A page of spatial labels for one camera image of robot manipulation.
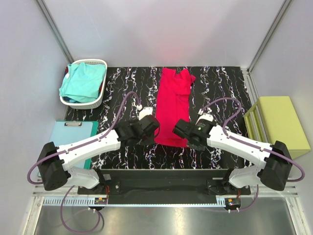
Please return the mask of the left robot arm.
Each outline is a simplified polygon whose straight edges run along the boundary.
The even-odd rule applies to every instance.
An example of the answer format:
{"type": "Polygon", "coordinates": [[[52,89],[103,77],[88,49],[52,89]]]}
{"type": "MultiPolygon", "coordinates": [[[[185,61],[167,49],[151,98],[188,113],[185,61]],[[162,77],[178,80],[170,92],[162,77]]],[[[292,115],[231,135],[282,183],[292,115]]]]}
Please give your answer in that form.
{"type": "Polygon", "coordinates": [[[138,118],[120,122],[96,136],[60,146],[53,142],[45,144],[37,160],[44,189],[53,191],[70,185],[102,193],[106,179],[101,171],[79,168],[77,164],[121,148],[154,144],[155,131],[159,127],[153,108],[144,107],[138,118]]]}

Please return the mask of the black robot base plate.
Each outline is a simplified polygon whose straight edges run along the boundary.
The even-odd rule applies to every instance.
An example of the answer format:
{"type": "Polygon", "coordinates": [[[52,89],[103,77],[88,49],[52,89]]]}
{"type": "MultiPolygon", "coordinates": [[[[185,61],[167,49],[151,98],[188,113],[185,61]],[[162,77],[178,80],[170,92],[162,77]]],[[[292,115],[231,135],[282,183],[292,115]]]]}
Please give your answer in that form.
{"type": "Polygon", "coordinates": [[[251,194],[248,186],[223,187],[226,169],[107,169],[101,173],[110,176],[109,192],[79,187],[78,194],[108,195],[110,206],[208,206],[217,203],[217,196],[251,194]]]}

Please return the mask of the pink t shirt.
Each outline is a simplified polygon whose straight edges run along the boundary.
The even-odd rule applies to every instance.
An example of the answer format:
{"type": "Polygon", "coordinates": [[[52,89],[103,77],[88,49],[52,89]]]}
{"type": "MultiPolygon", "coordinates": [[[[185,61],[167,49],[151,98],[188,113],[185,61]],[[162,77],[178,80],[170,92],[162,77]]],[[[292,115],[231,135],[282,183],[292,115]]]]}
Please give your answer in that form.
{"type": "Polygon", "coordinates": [[[160,123],[155,142],[172,147],[186,147],[187,140],[173,133],[176,123],[182,119],[189,121],[189,98],[195,76],[187,69],[163,68],[156,99],[156,119],[160,123]]]}

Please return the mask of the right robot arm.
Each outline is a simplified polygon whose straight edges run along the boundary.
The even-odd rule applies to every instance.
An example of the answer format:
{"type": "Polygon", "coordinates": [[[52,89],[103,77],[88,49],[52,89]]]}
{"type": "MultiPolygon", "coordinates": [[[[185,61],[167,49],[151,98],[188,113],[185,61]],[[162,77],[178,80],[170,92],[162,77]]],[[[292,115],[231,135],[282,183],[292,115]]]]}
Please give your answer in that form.
{"type": "Polygon", "coordinates": [[[260,183],[276,191],[285,189],[292,164],[291,155],[284,143],[259,142],[224,131],[213,116],[207,113],[199,116],[196,123],[180,119],[173,133],[186,139],[190,148],[196,150],[205,150],[207,147],[218,148],[253,164],[227,172],[222,181],[222,188],[226,193],[233,194],[239,188],[260,183]]]}

